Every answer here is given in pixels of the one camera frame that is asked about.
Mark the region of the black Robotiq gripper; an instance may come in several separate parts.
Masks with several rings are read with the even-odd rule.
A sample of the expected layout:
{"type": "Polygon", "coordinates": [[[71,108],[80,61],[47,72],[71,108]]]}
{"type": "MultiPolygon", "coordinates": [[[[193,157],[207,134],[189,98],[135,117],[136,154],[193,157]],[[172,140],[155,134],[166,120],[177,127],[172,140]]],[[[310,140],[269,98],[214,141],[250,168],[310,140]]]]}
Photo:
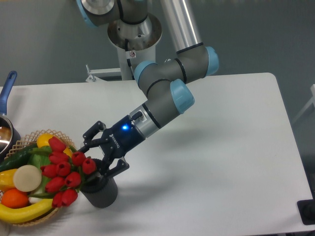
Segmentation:
{"type": "Polygon", "coordinates": [[[107,129],[103,122],[97,121],[83,134],[83,139],[79,152],[86,153],[90,148],[100,144],[104,157],[97,160],[97,177],[99,178],[113,178],[126,171],[129,164],[126,162],[125,154],[145,140],[129,115],[107,129]],[[100,132],[103,132],[100,138],[101,144],[99,139],[94,140],[100,132]],[[116,159],[116,166],[110,168],[116,159]]]}

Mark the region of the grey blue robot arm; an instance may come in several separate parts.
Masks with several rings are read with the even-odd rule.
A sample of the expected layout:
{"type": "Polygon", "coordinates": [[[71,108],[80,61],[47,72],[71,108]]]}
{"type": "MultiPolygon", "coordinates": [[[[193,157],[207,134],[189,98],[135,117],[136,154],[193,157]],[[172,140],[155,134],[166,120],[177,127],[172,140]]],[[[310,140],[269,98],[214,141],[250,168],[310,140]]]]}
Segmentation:
{"type": "Polygon", "coordinates": [[[104,155],[91,179],[111,178],[128,169],[127,152],[194,104],[187,84],[214,74],[219,58],[204,46],[187,0],[161,2],[177,54],[163,64],[139,57],[161,38],[160,22],[149,14],[145,0],[79,0],[77,5],[88,25],[108,24],[110,40],[124,52],[121,69],[129,69],[147,99],[112,127],[99,121],[83,136],[82,152],[99,147],[104,155]]]}

